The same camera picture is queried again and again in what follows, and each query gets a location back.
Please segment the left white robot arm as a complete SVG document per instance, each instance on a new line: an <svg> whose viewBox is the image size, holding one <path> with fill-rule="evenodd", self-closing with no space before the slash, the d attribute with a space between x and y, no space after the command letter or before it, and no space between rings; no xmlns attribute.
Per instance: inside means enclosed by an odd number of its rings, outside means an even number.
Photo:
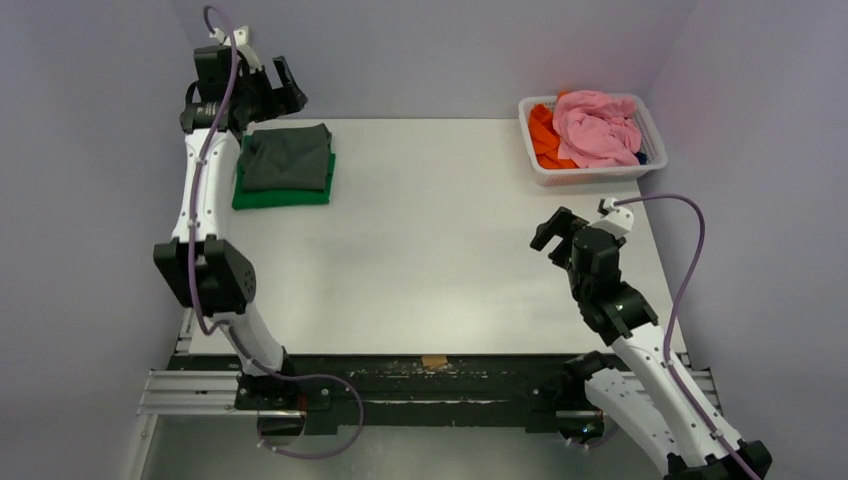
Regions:
<svg viewBox="0 0 848 480"><path fill-rule="evenodd" d="M301 389L289 355L255 304L253 264L228 239L227 219L247 127L298 112L308 100L284 57L273 65L282 82L226 45L195 50L197 78L179 116L187 161L181 207L169 240L153 261L179 303L192 310L206 337L224 336L240 362L236 405L289 400Z"/></svg>

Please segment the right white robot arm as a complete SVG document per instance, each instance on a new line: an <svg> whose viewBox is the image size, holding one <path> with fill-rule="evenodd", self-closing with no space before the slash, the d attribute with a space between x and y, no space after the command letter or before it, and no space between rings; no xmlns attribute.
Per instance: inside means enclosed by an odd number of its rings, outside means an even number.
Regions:
<svg viewBox="0 0 848 480"><path fill-rule="evenodd" d="M584 323L629 368L634 383L597 351L566 363L564 378L634 440L665 479L763 479L773 462L709 401L670 348L646 298L625 282L620 250L633 226L630 210L606 199L593 223L561 207L537 226L530 243L568 274Z"/></svg>

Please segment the dark grey t-shirt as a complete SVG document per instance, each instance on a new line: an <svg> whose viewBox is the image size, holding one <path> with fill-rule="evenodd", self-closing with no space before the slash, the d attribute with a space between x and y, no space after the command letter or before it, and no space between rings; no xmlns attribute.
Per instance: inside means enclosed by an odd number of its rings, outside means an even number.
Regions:
<svg viewBox="0 0 848 480"><path fill-rule="evenodd" d="M256 130L245 139L238 165L247 192L323 190L329 173L332 133L309 127Z"/></svg>

